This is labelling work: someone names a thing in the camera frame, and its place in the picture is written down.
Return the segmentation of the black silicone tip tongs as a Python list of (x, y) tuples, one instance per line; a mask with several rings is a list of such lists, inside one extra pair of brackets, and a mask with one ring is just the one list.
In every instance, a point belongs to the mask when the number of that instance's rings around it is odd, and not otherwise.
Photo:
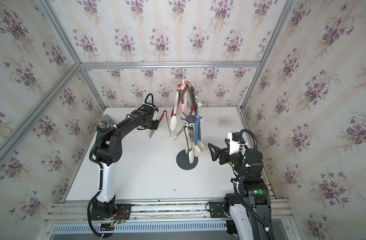
[(194, 113), (197, 114), (198, 113), (198, 104), (197, 104), (197, 101), (196, 101), (196, 94), (195, 94), (195, 89), (194, 89), (193, 85), (190, 85), (189, 93), (190, 93)]

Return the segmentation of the steel tongs cream silicone tips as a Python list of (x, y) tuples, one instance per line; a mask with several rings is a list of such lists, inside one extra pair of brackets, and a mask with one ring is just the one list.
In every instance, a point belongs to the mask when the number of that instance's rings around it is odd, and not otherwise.
[(185, 136), (187, 142), (187, 153), (189, 163), (193, 164), (195, 159), (195, 147), (194, 147), (194, 125), (185, 126)]

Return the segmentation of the red silicone tip tongs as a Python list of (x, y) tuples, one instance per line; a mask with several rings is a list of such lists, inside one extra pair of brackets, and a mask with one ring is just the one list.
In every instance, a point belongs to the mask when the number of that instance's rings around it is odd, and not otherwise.
[(183, 95), (186, 97), (187, 99), (187, 105), (186, 105), (186, 113), (190, 113), (190, 114), (194, 114), (194, 110), (193, 110), (193, 106), (192, 106), (192, 102), (191, 102), (191, 97), (190, 97), (190, 85), (191, 82), (190, 81), (186, 81), (184, 83), (184, 92)]

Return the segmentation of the dark grey utensil rack stand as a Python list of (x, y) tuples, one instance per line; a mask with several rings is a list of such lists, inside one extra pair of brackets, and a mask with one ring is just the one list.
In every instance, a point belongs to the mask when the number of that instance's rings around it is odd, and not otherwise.
[[(194, 135), (195, 135), (195, 118), (196, 118), (196, 115), (199, 115), (199, 114), (198, 113), (197, 114), (195, 114), (195, 113), (194, 114), (189, 114), (188, 116), (185, 115), (185, 117), (182, 118), (183, 124), (194, 125)], [(183, 169), (183, 170), (192, 170), (193, 168), (195, 168), (197, 166), (197, 164), (199, 162), (199, 156), (195, 157), (193, 164), (190, 164), (189, 159), (188, 159), (188, 154), (185, 153), (185, 149), (184, 149), (184, 150), (182, 150), (178, 153), (176, 161), (177, 161), (178, 166), (181, 169)]]

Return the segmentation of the steel tongs red handle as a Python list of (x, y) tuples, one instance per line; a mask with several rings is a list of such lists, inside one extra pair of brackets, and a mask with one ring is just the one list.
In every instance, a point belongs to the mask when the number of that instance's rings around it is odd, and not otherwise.
[[(159, 120), (158, 120), (158, 127), (160, 126), (160, 124), (162, 122), (165, 122), (166, 123), (166, 126), (167, 126), (167, 130), (169, 131), (169, 136), (171, 138), (172, 134), (171, 134), (171, 129), (170, 129), (170, 124), (169, 124), (169, 117), (168, 117), (168, 113), (167, 113), (167, 110), (163, 110), (161, 116), (159, 117)], [(149, 134), (149, 138), (151, 139), (153, 137), (153, 134), (156, 130), (151, 130), (150, 131), (150, 134)]]
[(177, 92), (176, 92), (176, 97), (175, 97), (175, 103), (174, 103), (174, 107), (173, 110), (171, 112), (171, 117), (173, 117), (174, 115), (176, 115), (176, 113), (179, 111), (179, 102), (180, 102), (180, 97), (184, 92), (184, 87), (182, 84), (178, 84), (177, 86)]

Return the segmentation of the small white steel tongs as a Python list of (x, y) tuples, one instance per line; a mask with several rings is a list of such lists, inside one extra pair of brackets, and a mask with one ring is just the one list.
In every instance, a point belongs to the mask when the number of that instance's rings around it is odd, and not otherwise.
[(198, 97), (196, 89), (194, 89), (194, 95), (195, 95), (195, 101), (196, 101), (197, 107), (200, 108), (202, 106), (202, 103)]

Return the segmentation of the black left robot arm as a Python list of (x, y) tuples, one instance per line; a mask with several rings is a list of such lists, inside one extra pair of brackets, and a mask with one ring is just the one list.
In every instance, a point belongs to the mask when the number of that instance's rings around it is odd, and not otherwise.
[(99, 167), (99, 189), (90, 200), (89, 209), (108, 216), (116, 213), (114, 179), (116, 163), (123, 154), (122, 140), (134, 129), (157, 130), (160, 124), (160, 121), (156, 120), (158, 111), (154, 104), (154, 96), (149, 93), (143, 104), (126, 115), (123, 121), (98, 131), (89, 159)]

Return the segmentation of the steel tongs white ring large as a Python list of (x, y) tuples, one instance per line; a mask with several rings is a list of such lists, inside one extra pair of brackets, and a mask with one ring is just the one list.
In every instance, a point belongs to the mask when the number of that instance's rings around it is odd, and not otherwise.
[(176, 91), (176, 95), (175, 95), (175, 103), (174, 103), (174, 108), (173, 108), (173, 115), (171, 117), (171, 124), (170, 124), (170, 129), (172, 131), (174, 131), (176, 129), (176, 125), (177, 125), (177, 111), (178, 111), (178, 104), (179, 104), (179, 98), (180, 98), (180, 89), (178, 89)]

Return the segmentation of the pink cat paw tongs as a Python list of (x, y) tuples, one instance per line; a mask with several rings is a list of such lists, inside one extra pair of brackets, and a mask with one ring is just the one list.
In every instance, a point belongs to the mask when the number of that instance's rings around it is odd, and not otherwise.
[(180, 110), (180, 112), (182, 112), (182, 114), (186, 113), (186, 105), (187, 105), (187, 99), (183, 95), (180, 97), (180, 102), (179, 102), (179, 110)]

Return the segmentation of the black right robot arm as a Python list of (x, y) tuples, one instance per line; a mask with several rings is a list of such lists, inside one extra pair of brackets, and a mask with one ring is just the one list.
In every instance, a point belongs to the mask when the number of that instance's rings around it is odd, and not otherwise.
[(208, 144), (212, 160), (233, 170), (233, 192), (223, 198), (222, 210), (231, 220), (228, 233), (241, 240), (273, 240), (271, 197), (262, 178), (263, 155), (251, 130), (231, 132), (221, 149)]

